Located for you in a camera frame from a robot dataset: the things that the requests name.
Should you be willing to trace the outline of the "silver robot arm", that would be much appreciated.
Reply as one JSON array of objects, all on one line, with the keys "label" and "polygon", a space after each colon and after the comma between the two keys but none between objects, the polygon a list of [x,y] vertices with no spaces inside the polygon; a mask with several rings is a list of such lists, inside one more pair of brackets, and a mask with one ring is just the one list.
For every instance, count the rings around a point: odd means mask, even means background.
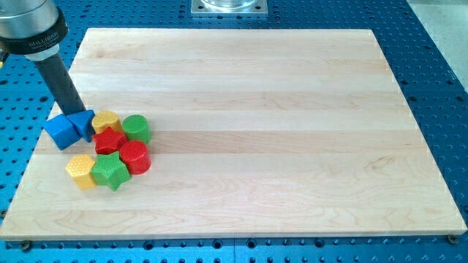
[{"label": "silver robot arm", "polygon": [[1,51],[42,61],[59,52],[67,33],[54,0],[1,0]]}]

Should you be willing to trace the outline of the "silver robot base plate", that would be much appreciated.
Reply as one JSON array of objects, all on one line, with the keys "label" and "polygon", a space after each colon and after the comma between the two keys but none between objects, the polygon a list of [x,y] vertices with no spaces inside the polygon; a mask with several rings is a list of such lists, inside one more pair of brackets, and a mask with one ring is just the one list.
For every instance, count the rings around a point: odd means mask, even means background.
[{"label": "silver robot base plate", "polygon": [[266,15],[267,0],[191,0],[193,15]]}]

